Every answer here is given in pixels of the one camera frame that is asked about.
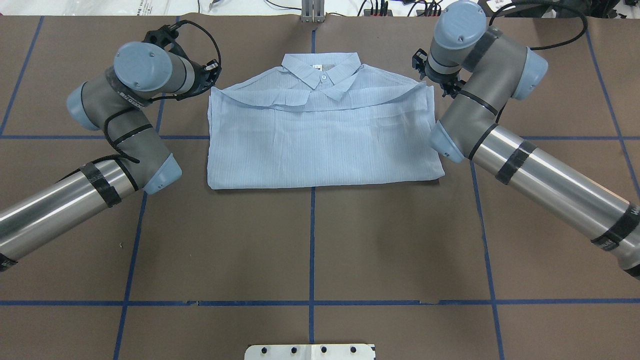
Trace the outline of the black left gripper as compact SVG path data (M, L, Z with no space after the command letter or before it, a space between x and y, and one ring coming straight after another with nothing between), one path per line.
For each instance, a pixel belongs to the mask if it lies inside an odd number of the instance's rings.
M194 81L187 91L187 97L198 96L215 86L222 72L221 63L217 59L207 64L191 63L194 70Z

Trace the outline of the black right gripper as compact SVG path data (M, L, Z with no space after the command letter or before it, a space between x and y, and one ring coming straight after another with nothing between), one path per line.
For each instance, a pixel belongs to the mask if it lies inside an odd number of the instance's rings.
M466 85L466 80L462 80L459 72L451 74L443 74L438 71L427 67L428 65L428 53L419 48L412 55L411 58L412 68L418 72L419 78L428 78L434 84L439 85L443 91L442 97L450 96L455 98Z

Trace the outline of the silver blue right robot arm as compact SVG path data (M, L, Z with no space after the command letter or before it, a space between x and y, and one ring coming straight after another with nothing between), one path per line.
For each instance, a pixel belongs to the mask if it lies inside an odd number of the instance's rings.
M442 9L432 39L413 53L414 70L455 92L438 117L430 143L455 163L470 161L505 189L530 199L578 231L639 278L639 179L629 146L612 118L587 18L531 19L516 34L472 0ZM611 141L620 148L630 194L610 185L612 173L591 179L551 155L544 142Z

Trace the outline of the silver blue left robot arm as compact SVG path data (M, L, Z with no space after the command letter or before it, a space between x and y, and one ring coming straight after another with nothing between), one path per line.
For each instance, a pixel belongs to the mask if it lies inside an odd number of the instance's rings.
M199 64L176 41L128 42L116 51L112 66L68 96L71 118L95 132L110 153L2 210L2 271L128 196L155 194L182 176L144 110L156 101L182 101L208 91L223 64L219 47L214 49L214 58Z

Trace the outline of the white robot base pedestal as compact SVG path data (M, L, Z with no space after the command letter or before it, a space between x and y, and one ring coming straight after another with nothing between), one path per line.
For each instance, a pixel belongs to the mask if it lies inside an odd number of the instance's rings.
M245 360L375 360L374 344L256 344L247 347Z

